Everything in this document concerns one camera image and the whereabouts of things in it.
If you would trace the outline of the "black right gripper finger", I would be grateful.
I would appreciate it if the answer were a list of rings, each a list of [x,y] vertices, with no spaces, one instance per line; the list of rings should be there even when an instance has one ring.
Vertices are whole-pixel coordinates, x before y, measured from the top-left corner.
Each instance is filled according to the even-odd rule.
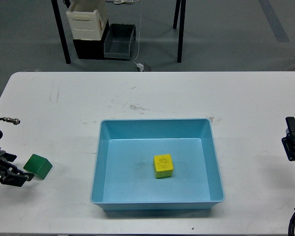
[[[295,118],[286,117],[287,131],[282,144],[289,161],[295,161]]]

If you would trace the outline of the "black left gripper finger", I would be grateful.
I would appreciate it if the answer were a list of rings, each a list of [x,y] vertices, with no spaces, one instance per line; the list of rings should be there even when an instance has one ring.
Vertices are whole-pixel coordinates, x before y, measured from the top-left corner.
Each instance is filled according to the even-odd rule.
[[[4,185],[22,187],[26,181],[31,181],[34,174],[24,172],[13,165],[16,155],[0,151],[0,183]]]

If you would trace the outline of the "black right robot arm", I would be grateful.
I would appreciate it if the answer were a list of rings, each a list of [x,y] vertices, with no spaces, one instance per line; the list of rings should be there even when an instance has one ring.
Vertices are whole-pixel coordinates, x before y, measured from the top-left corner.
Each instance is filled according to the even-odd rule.
[[[286,117],[287,124],[286,136],[281,139],[285,153],[289,161],[295,161],[295,118]],[[295,235],[295,209],[289,221],[288,235]]]

